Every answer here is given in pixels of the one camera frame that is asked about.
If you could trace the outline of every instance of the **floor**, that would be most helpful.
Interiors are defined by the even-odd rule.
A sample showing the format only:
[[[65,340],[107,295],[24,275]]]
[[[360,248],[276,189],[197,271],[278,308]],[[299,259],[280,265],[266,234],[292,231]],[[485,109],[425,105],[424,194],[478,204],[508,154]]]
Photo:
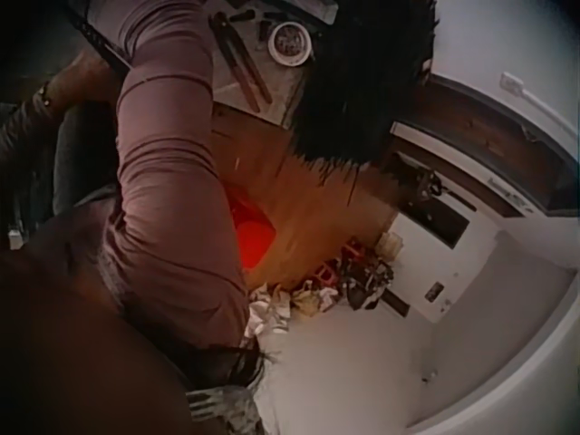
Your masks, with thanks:
[[[402,435],[421,394],[432,324],[411,309],[347,306],[264,337],[274,362],[257,394],[272,435]]]
[[[243,186],[277,231],[266,257],[247,278],[250,288],[264,282],[295,284],[335,256],[350,237],[373,245],[396,216],[390,204],[397,189],[376,169],[359,175],[349,204],[354,171],[336,171],[321,185],[316,170],[288,155],[287,131],[225,107],[217,109],[214,129],[220,175]]]

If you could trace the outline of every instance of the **electrical outlet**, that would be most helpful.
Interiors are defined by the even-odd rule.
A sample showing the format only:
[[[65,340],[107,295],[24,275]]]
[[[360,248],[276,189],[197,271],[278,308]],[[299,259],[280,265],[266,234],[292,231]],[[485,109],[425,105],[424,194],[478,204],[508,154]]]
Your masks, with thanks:
[[[524,96],[524,82],[509,72],[504,72],[501,74],[501,79],[499,79],[499,86],[501,89],[508,91],[512,95],[517,97]]]

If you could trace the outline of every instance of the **wooden floor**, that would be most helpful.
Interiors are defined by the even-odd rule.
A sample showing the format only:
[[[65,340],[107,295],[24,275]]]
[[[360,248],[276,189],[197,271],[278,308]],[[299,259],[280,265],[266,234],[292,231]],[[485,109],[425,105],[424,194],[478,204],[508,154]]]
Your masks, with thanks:
[[[218,170],[225,181],[246,189],[277,232],[266,257],[247,277],[250,288],[264,282],[293,285],[335,256],[350,237],[374,243],[396,216],[388,204],[396,189],[375,169],[359,175],[350,205],[353,173],[345,181],[346,172],[336,172],[321,186],[317,172],[289,155],[277,173],[289,139],[275,126],[216,109]]]

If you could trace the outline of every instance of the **bracelet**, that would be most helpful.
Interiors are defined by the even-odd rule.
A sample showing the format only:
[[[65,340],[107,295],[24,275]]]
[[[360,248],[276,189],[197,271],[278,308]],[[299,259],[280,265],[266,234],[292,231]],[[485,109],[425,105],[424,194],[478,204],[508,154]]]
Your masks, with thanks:
[[[46,82],[45,84],[43,84],[43,87],[42,87],[42,88],[40,88],[40,90],[38,91],[38,94],[40,95],[40,99],[41,99],[41,101],[43,102],[43,105],[44,105],[45,107],[48,107],[48,106],[50,106],[50,105],[51,105],[51,103],[52,103],[52,102],[51,102],[51,101],[48,99],[48,97],[46,96],[46,91],[47,91],[47,89],[48,89],[48,83],[49,83],[49,82]]]

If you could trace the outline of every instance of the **table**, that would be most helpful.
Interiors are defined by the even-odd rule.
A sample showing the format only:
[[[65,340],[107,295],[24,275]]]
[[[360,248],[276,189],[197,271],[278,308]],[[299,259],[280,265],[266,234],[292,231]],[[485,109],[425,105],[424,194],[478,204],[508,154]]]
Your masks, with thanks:
[[[208,0],[206,10],[210,14],[224,12],[227,16],[238,14],[247,9],[256,10],[256,18],[244,23],[233,23],[237,32],[244,39],[247,50],[254,59],[258,70],[264,77],[264,81],[272,93],[274,102],[266,104],[259,96],[257,87],[252,83],[252,90],[257,96],[260,105],[259,113],[254,113],[247,105],[244,94],[241,92],[239,84],[232,76],[226,61],[214,46],[214,100],[240,111],[247,112],[264,121],[275,125],[288,127],[289,113],[296,100],[296,94],[303,80],[305,68],[290,68],[276,63],[267,50],[267,43],[259,43],[257,40],[258,23],[264,11],[277,11],[275,8],[262,4],[257,0],[252,0],[246,6],[235,9],[226,0]]]

